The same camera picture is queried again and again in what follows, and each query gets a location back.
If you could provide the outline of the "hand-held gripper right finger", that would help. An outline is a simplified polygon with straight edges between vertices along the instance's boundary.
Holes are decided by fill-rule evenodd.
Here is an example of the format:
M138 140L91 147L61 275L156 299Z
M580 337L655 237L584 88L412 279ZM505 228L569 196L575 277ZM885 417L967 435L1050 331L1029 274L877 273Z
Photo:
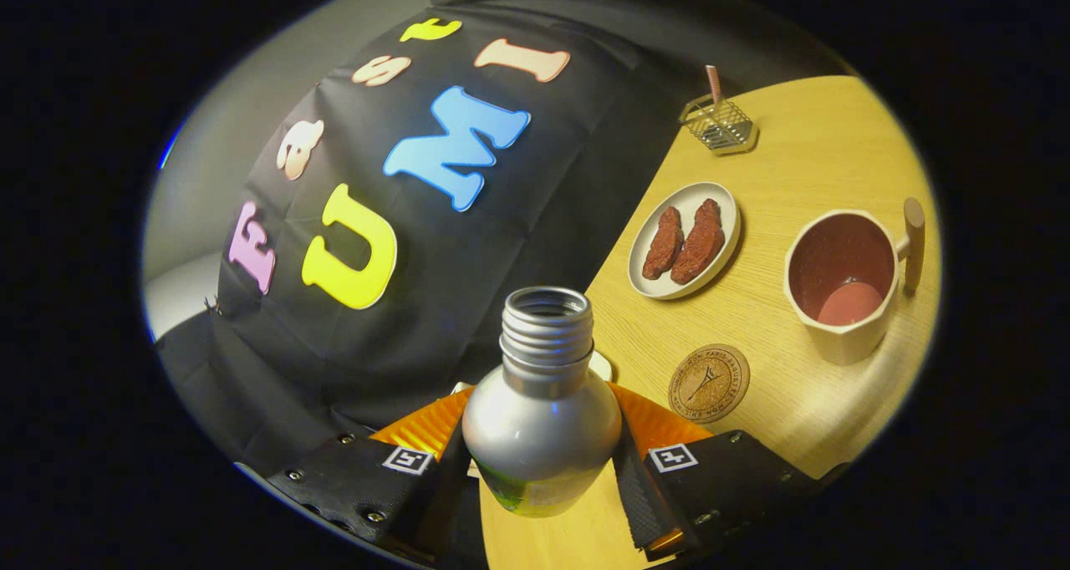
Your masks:
M645 396L610 388L623 421L613 453L620 502L649 563L718 550L849 469L840 463L810 477L744 430L715 435Z

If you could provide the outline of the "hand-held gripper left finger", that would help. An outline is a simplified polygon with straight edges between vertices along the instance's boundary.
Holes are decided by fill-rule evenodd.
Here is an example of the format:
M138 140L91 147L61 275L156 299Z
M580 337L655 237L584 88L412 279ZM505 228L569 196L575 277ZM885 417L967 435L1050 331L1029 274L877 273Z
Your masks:
M486 560L461 386L367 436L341 434L268 477L288 504L414 565Z

